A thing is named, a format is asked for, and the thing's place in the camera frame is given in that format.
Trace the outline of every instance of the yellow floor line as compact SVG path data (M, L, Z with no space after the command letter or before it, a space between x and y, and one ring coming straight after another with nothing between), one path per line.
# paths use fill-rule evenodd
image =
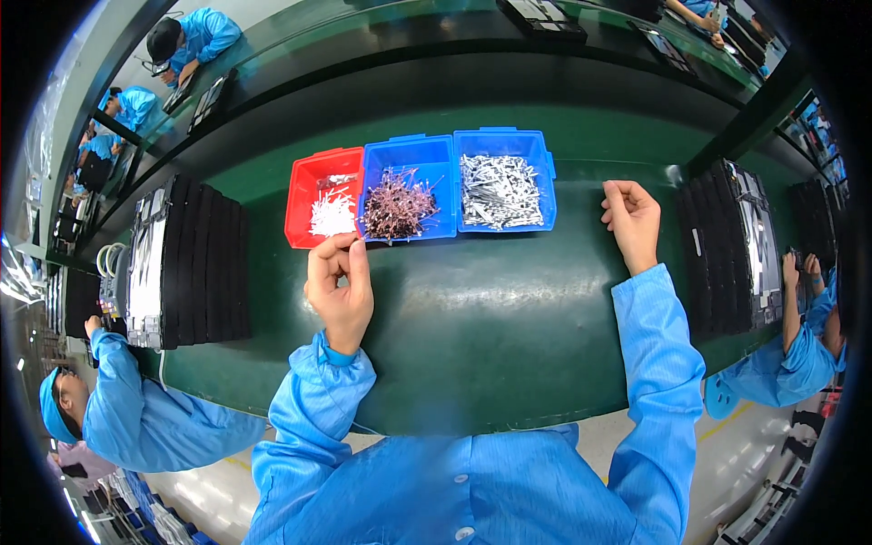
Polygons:
M706 439L710 438L710 437L711 437L712 435L714 435L715 433L717 433L717 432L719 432L720 430L722 430L722 429L724 428L724 426L726 426L726 425L729 424L730 422L732 422L732 421L734 421L735 419L737 419L737 418L739 417L739 415L740 415L742 412L747 411L749 408L751 408L751 405L753 405L753 404L754 404L753 401L748 401L747 403L743 404L741 407L739 407L738 409L736 409L735 411L733 411L733 413L730 415L730 418L728 418L728 419L724 419L720 424L718 424L717 426L713 427L713 428L712 428L711 430L709 430L708 432L703 433L702 437L699 438L699 440L697 441L697 443L702 443L703 441L705 441Z
M225 458L224 461L230 462L231 464L236 464L237 466L242 466L246 471L251 471L251 466L246 464L243 461L237 460L236 458Z

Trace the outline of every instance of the woman in pink shirt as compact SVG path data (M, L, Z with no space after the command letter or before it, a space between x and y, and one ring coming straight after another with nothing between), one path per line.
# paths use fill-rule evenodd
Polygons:
M115 473L118 467L93 453L84 441L69 445L58 441L58 452L48 456L49 467L58 478L65 474L85 490L96 490L97 479Z

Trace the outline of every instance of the red plastic bin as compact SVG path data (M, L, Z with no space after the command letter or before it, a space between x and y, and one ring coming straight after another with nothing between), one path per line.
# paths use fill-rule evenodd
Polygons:
M284 213L284 235L292 248L312 249L326 240L312 235L312 203L318 199L317 182L331 174L357 174L348 184L348 194L355 199L351 211L358 214L358 197L364 186L364 149L337 147L294 161L290 171L288 208Z

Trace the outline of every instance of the hand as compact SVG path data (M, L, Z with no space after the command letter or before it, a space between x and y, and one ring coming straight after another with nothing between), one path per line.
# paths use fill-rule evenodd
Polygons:
M372 286L366 245L357 233L335 235L309 252L309 280L303 291L324 321L330 348L350 356L358 351L372 318ZM339 288L346 276L348 286Z
M95 330L103 327L103 322L97 316L92 316L87 319L85 322L85 333L88 334L88 340L91 339L91 335L94 334Z
M800 283L800 271L796 270L796 255L793 252L781 256L781 273L784 276L784 287L795 290Z
M815 254L806 255L806 262L805 262L805 265L803 266L803 269L805 269L809 275L814 276L816 278L820 278L821 277L821 261L817 258L817 255L815 255Z
M169 85L169 84L171 84L171 83L173 83L173 82L175 81L175 70L173 70L172 68L170 68L170 69L167 70L166 72L164 72L164 73L162 73L161 75L159 75L158 78L160 78L160 81L162 81L162 82L164 82L165 84Z
M601 221L615 233L630 276L655 267L660 205L635 181L609 180L603 189L605 213Z
M181 69L181 73L179 74L179 87L181 87L181 84L185 83L186 79L191 77L191 74L194 73L194 70L196 70L198 66L200 66L200 61L195 58Z
M719 31L720 24L718 24L718 21L715 20L713 15L714 15L714 10L709 11L707 14L705 14L705 17L699 18L699 21L697 21L697 24L709 32Z

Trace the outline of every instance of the magnifying glasses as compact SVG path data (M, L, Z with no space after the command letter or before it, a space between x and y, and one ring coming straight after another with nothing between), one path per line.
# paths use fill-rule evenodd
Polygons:
M152 73L152 78L156 78L162 73L169 70L169 61L164 61L162 63L152 63L147 60L140 60L142 67Z

